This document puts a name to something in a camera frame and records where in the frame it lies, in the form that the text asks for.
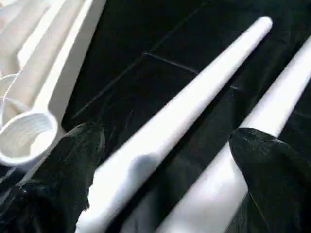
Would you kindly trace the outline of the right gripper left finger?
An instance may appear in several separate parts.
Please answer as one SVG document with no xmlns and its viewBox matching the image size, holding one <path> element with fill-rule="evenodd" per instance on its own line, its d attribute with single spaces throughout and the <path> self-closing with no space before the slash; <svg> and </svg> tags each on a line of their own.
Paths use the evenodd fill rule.
<svg viewBox="0 0 311 233">
<path fill-rule="evenodd" d="M 73 233 L 89 207 L 89 188 L 105 149 L 102 124 L 87 122 L 66 133 L 31 177 L 4 194 L 2 233 Z"/>
</svg>

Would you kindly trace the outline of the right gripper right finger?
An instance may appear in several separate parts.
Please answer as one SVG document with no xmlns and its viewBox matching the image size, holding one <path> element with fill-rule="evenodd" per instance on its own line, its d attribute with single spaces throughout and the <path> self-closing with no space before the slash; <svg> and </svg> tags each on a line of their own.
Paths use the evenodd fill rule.
<svg viewBox="0 0 311 233">
<path fill-rule="evenodd" d="M 289 144 L 254 128 L 229 138 L 232 157 L 271 233 L 311 231 L 311 164 Z"/>
</svg>

